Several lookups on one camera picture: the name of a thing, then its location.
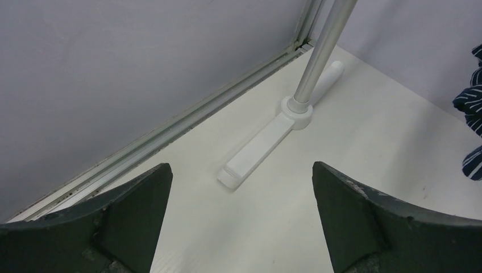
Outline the navy striped underwear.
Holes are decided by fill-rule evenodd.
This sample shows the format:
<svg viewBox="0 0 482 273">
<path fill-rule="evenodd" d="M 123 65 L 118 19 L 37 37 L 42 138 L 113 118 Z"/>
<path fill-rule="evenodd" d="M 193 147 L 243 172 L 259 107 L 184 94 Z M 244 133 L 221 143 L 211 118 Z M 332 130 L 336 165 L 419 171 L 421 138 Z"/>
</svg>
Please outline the navy striped underwear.
<svg viewBox="0 0 482 273">
<path fill-rule="evenodd" d="M 481 137 L 481 44 L 472 49 L 478 68 L 472 73 L 469 87 L 452 101 L 455 109 L 464 114 L 466 125 Z M 462 163 L 462 172 L 474 181 L 481 181 L 481 146 L 468 154 Z"/>
</svg>

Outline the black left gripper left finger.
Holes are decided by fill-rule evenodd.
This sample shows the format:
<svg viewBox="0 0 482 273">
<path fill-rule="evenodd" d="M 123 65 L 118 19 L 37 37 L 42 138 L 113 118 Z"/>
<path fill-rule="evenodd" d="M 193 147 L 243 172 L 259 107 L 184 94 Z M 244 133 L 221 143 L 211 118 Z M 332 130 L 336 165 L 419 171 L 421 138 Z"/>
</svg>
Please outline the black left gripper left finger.
<svg viewBox="0 0 482 273">
<path fill-rule="evenodd" d="M 172 181 L 161 163 L 79 204 L 1 225 L 1 271 L 149 272 Z"/>
</svg>

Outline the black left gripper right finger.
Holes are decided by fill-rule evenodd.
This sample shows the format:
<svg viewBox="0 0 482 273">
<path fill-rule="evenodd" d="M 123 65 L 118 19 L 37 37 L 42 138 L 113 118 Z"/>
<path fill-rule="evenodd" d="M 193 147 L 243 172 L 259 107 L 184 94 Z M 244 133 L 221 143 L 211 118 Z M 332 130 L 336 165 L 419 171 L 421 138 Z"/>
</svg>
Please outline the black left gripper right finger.
<svg viewBox="0 0 482 273">
<path fill-rule="evenodd" d="M 323 162 L 312 182 L 334 272 L 481 271 L 481 221 L 410 204 Z"/>
</svg>

